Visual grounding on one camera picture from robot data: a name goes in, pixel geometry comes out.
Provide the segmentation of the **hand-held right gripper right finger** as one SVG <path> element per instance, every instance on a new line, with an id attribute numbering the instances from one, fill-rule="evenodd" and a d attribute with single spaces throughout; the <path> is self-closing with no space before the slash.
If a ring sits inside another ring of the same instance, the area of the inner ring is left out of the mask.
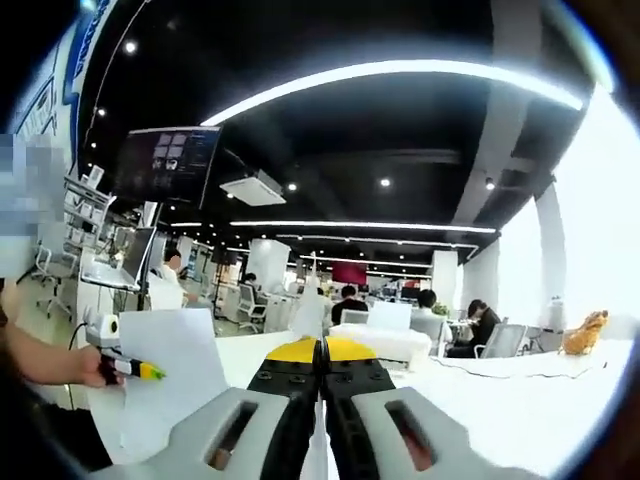
<path id="1" fill-rule="evenodd" d="M 539 477 L 475 452 L 466 427 L 414 388 L 397 388 L 362 344 L 325 340 L 323 398 L 340 479 Z"/>

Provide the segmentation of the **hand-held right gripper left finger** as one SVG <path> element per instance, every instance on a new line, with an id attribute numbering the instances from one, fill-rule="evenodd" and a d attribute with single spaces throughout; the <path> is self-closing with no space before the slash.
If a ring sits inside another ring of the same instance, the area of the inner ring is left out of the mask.
<path id="1" fill-rule="evenodd" d="M 130 459 L 95 479 L 314 479 L 318 382 L 313 339 L 269 353 L 245 388 L 215 345 L 126 384 L 120 441 Z"/>

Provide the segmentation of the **person's left hand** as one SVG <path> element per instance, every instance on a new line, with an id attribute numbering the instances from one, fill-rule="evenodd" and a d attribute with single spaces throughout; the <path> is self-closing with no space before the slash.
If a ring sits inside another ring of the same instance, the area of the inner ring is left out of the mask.
<path id="1" fill-rule="evenodd" d="M 124 383 L 123 376 L 115 370 L 113 360 L 104 357 L 94 346 L 87 345 L 73 351 L 76 362 L 76 380 L 91 388 L 104 388 L 107 386 L 121 386 Z"/>

